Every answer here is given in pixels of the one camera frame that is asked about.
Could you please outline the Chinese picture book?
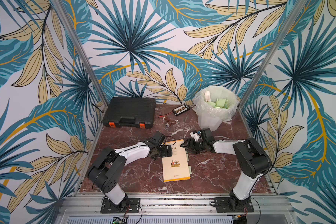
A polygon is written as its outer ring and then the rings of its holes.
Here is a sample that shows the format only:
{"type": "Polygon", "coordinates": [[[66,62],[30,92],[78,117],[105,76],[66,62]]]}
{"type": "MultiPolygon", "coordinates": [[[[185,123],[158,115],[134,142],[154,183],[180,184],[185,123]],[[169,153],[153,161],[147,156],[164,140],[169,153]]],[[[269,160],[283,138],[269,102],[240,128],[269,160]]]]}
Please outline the Chinese picture book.
{"type": "Polygon", "coordinates": [[[173,182],[190,179],[188,155],[185,148],[181,147],[184,140],[168,142],[172,147],[172,156],[162,158],[163,180],[173,182]]]}

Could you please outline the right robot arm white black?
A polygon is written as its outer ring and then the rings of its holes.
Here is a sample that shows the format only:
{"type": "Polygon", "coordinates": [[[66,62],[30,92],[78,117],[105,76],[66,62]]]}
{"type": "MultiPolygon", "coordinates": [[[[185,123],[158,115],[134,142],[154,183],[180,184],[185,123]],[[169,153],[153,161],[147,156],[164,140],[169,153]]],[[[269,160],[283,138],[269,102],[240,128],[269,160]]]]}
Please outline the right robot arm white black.
{"type": "Polygon", "coordinates": [[[257,181],[266,175],[273,163],[255,138],[238,141],[216,140],[209,128],[191,132],[183,141],[182,148],[193,154],[212,152],[236,156],[241,174],[230,192],[229,205],[238,207],[249,201],[257,181]]]}

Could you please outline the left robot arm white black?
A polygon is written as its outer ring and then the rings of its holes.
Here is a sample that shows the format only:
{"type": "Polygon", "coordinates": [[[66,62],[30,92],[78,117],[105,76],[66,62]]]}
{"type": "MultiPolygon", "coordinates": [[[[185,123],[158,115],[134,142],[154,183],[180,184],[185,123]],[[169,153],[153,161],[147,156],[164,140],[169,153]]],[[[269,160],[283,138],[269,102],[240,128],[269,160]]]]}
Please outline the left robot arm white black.
{"type": "Polygon", "coordinates": [[[127,194],[119,186],[124,167],[134,161],[172,156],[172,147],[165,145],[166,136],[156,132],[153,137],[126,148],[105,148],[88,169],[87,178],[108,198],[116,208],[127,205],[127,194]]]}

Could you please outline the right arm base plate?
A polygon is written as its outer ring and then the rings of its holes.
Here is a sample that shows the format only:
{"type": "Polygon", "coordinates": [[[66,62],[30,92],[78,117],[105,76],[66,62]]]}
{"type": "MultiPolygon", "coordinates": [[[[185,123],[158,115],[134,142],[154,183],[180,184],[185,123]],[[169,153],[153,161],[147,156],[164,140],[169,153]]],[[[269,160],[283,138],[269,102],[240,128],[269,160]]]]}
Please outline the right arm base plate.
{"type": "Polygon", "coordinates": [[[216,197],[214,198],[214,207],[217,213],[251,213],[254,212],[251,198],[245,200],[238,200],[230,197],[216,197]]]}

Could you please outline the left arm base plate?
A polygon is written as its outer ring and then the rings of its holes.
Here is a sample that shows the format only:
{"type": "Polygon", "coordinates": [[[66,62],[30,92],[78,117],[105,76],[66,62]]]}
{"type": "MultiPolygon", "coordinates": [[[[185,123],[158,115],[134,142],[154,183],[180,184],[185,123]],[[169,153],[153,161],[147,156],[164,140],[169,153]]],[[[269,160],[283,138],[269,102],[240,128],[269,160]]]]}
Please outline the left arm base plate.
{"type": "Polygon", "coordinates": [[[140,198],[124,198],[123,201],[116,205],[107,197],[101,200],[101,214],[118,214],[118,213],[132,213],[137,214],[140,211],[140,198]]]}

